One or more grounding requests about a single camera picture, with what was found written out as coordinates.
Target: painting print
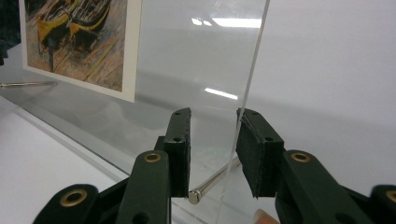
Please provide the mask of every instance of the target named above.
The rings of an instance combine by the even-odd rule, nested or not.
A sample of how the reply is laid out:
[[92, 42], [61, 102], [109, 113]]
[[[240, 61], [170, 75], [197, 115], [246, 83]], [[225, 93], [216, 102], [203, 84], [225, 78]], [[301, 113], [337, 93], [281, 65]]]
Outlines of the painting print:
[[139, 1], [20, 0], [20, 6], [26, 69], [134, 100]]

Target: glass pane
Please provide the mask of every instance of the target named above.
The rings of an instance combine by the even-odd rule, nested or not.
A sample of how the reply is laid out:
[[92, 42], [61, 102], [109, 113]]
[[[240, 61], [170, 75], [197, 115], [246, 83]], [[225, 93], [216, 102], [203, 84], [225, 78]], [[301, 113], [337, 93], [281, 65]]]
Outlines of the glass pane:
[[[134, 103], [62, 81], [57, 86], [6, 89], [1, 95], [126, 173], [138, 154], [154, 149], [171, 114], [190, 107], [193, 189], [230, 159], [236, 110], [243, 105], [264, 4], [143, 1]], [[23, 70], [22, 50], [17, 46], [8, 51], [6, 65], [0, 67], [3, 83], [53, 80]], [[173, 203], [197, 222], [221, 222], [221, 194], [222, 186], [216, 185], [197, 205], [185, 199]], [[250, 207], [235, 205], [245, 202], [227, 200], [223, 213], [237, 211], [238, 222], [251, 221], [244, 210]]]

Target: silver rod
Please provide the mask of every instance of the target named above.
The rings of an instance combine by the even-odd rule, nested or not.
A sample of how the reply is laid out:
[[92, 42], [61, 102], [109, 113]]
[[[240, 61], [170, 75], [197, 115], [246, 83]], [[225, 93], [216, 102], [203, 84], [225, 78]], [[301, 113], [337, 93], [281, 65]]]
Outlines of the silver rod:
[[[238, 157], [233, 158], [232, 169], [241, 164], [241, 161]], [[213, 187], [215, 187], [222, 178], [224, 178], [227, 172], [227, 165], [224, 165], [220, 170], [218, 170], [215, 174], [210, 176], [202, 185], [197, 187], [196, 189], [192, 189], [189, 192], [189, 202], [192, 204], [198, 204], [201, 201], [201, 198], [204, 197]]]
[[56, 81], [43, 82], [19, 82], [19, 83], [0, 83], [0, 88], [33, 87], [33, 86], [56, 86]]

